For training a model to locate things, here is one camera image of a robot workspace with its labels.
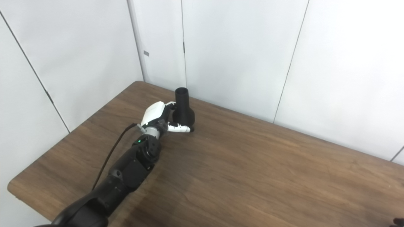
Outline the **white and black left hand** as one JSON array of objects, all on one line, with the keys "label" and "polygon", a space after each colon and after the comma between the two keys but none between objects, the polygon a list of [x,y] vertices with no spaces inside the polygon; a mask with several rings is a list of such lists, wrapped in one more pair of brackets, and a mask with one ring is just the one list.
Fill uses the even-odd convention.
[{"label": "white and black left hand", "polygon": [[162,123],[165,131],[181,133],[193,132],[194,129],[191,126],[181,125],[177,122],[169,122],[170,113],[176,108],[176,102],[156,102],[146,109],[140,125],[143,128],[147,128]]}]

